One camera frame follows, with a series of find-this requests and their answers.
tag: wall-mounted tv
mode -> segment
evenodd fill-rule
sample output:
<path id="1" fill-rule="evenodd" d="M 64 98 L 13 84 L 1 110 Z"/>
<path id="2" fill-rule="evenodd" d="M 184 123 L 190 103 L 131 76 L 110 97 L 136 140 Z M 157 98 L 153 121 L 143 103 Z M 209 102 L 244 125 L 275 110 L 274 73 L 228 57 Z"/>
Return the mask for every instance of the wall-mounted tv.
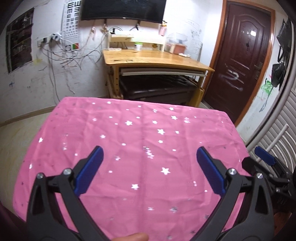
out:
<path id="1" fill-rule="evenodd" d="M 166 0 L 83 0 L 81 20 L 128 18 L 161 23 Z"/>

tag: pink cloth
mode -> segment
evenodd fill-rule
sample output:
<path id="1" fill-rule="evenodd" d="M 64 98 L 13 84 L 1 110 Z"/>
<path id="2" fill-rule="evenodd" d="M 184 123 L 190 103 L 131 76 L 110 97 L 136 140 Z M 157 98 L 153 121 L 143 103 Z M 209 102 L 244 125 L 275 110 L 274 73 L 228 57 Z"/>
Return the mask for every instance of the pink cloth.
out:
<path id="1" fill-rule="evenodd" d="M 152 241 L 192 238 L 220 199 L 196 161 L 200 146 L 227 168 L 246 174 L 241 161 L 248 152 L 224 112 L 67 97 L 44 122 L 25 156 L 13 196 L 17 214 L 26 220 L 38 172 L 58 175 L 96 145 L 104 149 L 104 161 L 81 201 L 109 238 L 136 232 L 146 232 Z M 58 201 L 75 229 L 60 195 Z M 226 229 L 241 203 L 242 196 Z"/>

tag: metal screw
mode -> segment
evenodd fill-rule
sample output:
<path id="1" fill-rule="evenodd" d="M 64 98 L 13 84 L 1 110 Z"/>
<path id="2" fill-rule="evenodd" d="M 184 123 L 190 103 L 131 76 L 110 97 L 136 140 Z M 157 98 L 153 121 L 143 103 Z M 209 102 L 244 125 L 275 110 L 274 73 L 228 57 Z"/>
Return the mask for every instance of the metal screw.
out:
<path id="1" fill-rule="evenodd" d="M 262 178 L 263 178 L 263 174 L 260 173 L 260 172 L 258 172 L 258 173 L 256 174 L 256 177 L 257 177 L 258 179 L 262 179 Z"/>
<path id="2" fill-rule="evenodd" d="M 44 177 L 44 174 L 42 172 L 38 173 L 37 174 L 37 178 L 38 179 L 42 179 Z"/>
<path id="3" fill-rule="evenodd" d="M 234 168 L 230 168 L 230 169 L 228 170 L 228 173 L 229 173 L 230 175 L 235 175 L 235 174 L 237 174 L 237 171 L 236 171 Z"/>
<path id="4" fill-rule="evenodd" d="M 63 171 L 63 174 L 64 175 L 70 175 L 72 172 L 72 170 L 70 168 L 66 168 L 64 171 Z"/>

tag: door handle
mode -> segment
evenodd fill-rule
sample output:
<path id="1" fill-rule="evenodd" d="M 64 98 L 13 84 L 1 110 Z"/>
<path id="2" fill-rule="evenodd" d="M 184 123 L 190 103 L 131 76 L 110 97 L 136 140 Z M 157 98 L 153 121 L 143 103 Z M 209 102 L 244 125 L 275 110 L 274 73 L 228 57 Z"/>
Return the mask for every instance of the door handle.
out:
<path id="1" fill-rule="evenodd" d="M 255 69 L 257 69 L 257 70 L 261 70 L 262 67 L 263 67 L 263 63 L 260 62 L 258 65 L 254 64 L 254 67 L 255 67 Z"/>

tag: white container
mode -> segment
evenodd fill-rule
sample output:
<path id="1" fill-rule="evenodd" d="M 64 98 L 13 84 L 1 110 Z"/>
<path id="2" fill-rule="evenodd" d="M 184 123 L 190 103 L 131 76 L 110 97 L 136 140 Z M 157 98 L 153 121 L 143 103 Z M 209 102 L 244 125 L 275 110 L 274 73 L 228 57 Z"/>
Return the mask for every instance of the white container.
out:
<path id="1" fill-rule="evenodd" d="M 141 51 L 143 47 L 143 43 L 135 43 L 135 51 Z"/>

